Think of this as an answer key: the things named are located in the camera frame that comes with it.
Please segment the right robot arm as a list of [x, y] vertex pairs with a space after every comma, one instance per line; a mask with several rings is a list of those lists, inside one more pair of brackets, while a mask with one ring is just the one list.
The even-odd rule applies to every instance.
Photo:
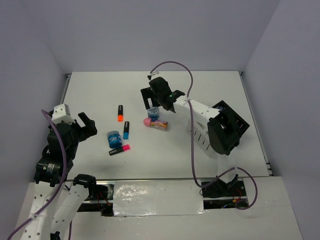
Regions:
[[240, 139], [249, 128], [249, 124], [239, 116], [225, 101], [221, 100], [210, 107], [190, 98], [190, 94], [180, 90], [172, 91], [169, 83], [161, 76], [148, 75], [149, 86], [141, 89], [146, 110], [162, 107], [166, 111], [187, 117], [190, 123], [191, 172], [194, 182], [202, 189], [213, 187], [220, 196], [228, 196], [235, 190], [239, 176], [221, 179], [235, 167], [218, 174], [206, 184], [198, 182], [195, 169], [195, 142], [204, 140], [205, 146], [221, 156], [229, 156], [240, 144]]

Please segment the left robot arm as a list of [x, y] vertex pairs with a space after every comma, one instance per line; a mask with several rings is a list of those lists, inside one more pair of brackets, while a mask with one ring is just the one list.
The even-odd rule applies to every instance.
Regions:
[[49, 121], [48, 144], [35, 167], [33, 202], [23, 240], [63, 239], [82, 202], [95, 198], [98, 193], [96, 178], [80, 173], [73, 179], [62, 205], [57, 206], [79, 143], [98, 131], [95, 122], [84, 112], [78, 114], [84, 126], [72, 119], [55, 123], [56, 115], [55, 110], [44, 113]]

